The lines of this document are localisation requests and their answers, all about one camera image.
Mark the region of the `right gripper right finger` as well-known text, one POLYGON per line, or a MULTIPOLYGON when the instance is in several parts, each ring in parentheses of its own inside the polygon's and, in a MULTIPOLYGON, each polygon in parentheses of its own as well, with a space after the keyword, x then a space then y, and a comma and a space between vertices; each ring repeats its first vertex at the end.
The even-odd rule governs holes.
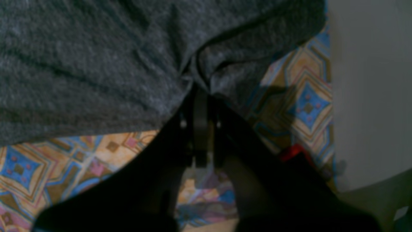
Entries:
POLYGON ((377 219, 330 190, 304 152, 273 154, 223 101, 209 98, 215 122, 214 164, 233 184, 236 232, 381 232, 377 219))

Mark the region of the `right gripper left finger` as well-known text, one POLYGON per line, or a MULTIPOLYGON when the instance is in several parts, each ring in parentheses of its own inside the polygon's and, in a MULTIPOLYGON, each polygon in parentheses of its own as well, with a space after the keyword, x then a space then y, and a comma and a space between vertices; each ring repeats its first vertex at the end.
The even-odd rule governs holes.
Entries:
POLYGON ((194 91, 132 161, 93 188, 43 210, 34 232, 176 231, 187 167, 207 166, 208 96, 194 91))

